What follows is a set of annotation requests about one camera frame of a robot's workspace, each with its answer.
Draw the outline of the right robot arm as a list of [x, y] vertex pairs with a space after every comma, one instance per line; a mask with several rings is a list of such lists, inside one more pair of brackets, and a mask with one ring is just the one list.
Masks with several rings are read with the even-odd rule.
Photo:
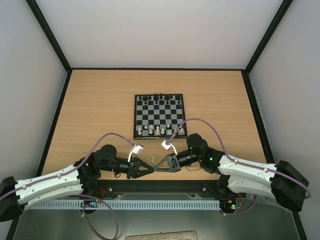
[[237, 158], [209, 147], [197, 133], [188, 136], [186, 144], [186, 150], [167, 155], [154, 170], [176, 173], [198, 162], [205, 172], [220, 176], [217, 188], [222, 195], [245, 193], [266, 197], [293, 212], [300, 212], [310, 196], [308, 180], [287, 161], [272, 164]]

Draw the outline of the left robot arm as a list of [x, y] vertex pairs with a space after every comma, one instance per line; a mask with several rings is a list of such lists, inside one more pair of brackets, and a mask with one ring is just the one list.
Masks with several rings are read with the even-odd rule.
[[50, 200], [75, 195], [93, 195], [98, 189], [101, 172], [125, 174], [137, 179], [154, 172], [154, 168], [138, 157], [117, 157], [111, 144], [92, 152], [68, 167], [35, 178], [16, 180], [13, 176], [0, 183], [0, 220], [6, 222], [32, 207]]

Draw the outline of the white chess pieces pile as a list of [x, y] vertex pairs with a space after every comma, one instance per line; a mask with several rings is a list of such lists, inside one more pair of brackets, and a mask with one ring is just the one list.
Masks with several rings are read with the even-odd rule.
[[155, 157], [152, 156], [152, 157], [147, 157], [146, 160], [149, 162], [149, 163], [154, 163], [155, 162]]

